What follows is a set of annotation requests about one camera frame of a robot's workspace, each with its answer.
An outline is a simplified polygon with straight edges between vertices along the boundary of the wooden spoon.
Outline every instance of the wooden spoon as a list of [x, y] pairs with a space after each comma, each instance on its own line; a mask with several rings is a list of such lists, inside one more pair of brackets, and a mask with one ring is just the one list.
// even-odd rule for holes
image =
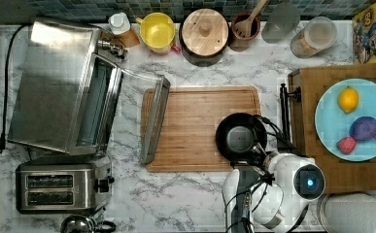
[[259, 13], [260, 9], [262, 9], [262, 7], [265, 5], [265, 3], [266, 0], [259, 0], [251, 15], [247, 19], [236, 23], [235, 31], [240, 37], [248, 38], [251, 36], [252, 23], [254, 23], [255, 17]]

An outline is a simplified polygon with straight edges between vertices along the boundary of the toaster slot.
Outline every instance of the toaster slot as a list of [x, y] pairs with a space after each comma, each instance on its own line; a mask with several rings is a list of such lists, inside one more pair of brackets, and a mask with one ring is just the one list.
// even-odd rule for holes
[[73, 192], [28, 192], [27, 205], [73, 205]]
[[73, 187], [73, 176], [28, 176], [27, 188]]

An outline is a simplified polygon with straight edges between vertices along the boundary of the wooden board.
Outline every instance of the wooden board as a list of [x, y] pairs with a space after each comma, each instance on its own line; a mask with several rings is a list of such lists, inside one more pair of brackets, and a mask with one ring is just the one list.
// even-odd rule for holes
[[376, 83], [376, 64], [306, 68], [290, 74], [290, 92], [297, 86], [302, 91], [301, 103], [291, 101], [292, 139], [324, 172], [326, 193], [376, 189], [376, 157], [363, 162], [340, 159], [324, 147], [315, 128], [315, 111], [322, 95], [335, 83], [351, 78]]
[[[147, 93], [142, 117], [153, 98]], [[215, 134], [220, 122], [235, 113], [260, 115], [253, 86], [171, 88], [154, 161], [149, 172], [230, 171], [218, 151]]]

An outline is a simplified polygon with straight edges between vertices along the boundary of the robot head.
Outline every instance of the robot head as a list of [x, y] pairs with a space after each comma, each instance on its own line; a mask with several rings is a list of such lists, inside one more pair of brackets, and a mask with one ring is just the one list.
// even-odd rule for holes
[[305, 165], [296, 171], [293, 185], [301, 197], [307, 200], [317, 199], [325, 190], [324, 174], [315, 165]]

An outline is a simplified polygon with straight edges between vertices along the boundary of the yellow container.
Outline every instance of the yellow container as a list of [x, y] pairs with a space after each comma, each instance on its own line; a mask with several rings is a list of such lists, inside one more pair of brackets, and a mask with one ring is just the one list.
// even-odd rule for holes
[[175, 38], [175, 24], [163, 13], [152, 13], [145, 18], [136, 18], [140, 24], [140, 35], [146, 46], [158, 54], [168, 53]]

